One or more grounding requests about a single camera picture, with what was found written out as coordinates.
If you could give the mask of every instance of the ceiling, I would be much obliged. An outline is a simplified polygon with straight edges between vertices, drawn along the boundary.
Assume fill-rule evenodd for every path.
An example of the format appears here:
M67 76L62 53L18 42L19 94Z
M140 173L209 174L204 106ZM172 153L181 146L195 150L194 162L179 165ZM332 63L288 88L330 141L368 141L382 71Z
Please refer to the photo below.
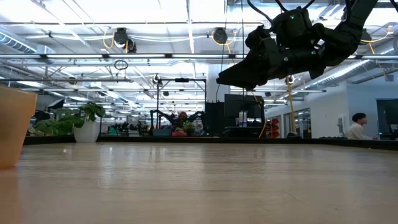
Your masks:
M260 14L253 11L246 1L235 0L44 0L40 7L35 0L0 0L0 28L7 30L28 45L44 45L57 54L121 54L121 49L111 45L112 33L118 27L127 28L127 32L137 45L137 53L171 53L171 54L228 54L228 48L217 45L211 38L216 27L226 27L232 54L246 54L249 49L243 45L250 31L268 22ZM341 21L344 6L329 5L329 0L317 0L310 6L310 18L313 22L321 22L325 27L334 28ZM275 1L253 0L253 3L270 17L280 13ZM306 5L303 0L284 0L288 9ZM367 32L373 39L388 36L374 43L377 48L392 38L395 38L398 13L388 4L377 5L366 21ZM19 54L20 52L0 44L0 53ZM367 45L360 46L357 54L368 54ZM39 64L36 61L8 60L15 66L27 71L18 71L18 77L37 78L51 75L50 78L116 78L117 71L112 63L114 60L54 60L52 65ZM118 78L124 77L132 82L102 82L102 88L153 88L152 78L158 74L160 78L206 78L209 63L221 63L220 60L173 60L173 59L130 59L129 68L118 73ZM298 74L300 82L309 81L307 73ZM90 84L47 82L49 88L91 88ZM170 92L170 99L204 99L203 86L197 83L170 82L165 88L189 88L196 92ZM283 80L273 80L259 88L285 88ZM155 103L155 93L119 92L114 96L116 102L121 98L140 103L141 108L151 108ZM89 99L98 101L109 100L112 96L99 96L98 93L86 95ZM172 106L162 106L165 111L177 111L171 101L165 101ZM196 111L203 109L202 102L181 101L182 110Z

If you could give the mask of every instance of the ceiling duct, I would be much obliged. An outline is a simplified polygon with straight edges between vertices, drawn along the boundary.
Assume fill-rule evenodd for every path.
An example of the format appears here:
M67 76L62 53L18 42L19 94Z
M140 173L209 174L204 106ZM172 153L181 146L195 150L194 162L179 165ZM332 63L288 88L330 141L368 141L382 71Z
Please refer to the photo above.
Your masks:
M375 50L376 54L379 55L398 54L398 38L395 38L394 40L386 44L383 44L382 46L377 47ZM322 76L309 81L308 83L305 84L305 86L302 85L300 87L297 87L297 89L314 88L317 85L328 86L328 85L337 84L348 78L352 78L361 73L370 71L376 67L377 67L376 61L370 59L359 60L349 65L341 65L339 67L329 70Z
M24 54L55 54L55 51L50 47L39 44L32 44L28 40L15 35L5 28L0 27L0 44L11 47ZM53 63L52 60L38 60L47 64Z

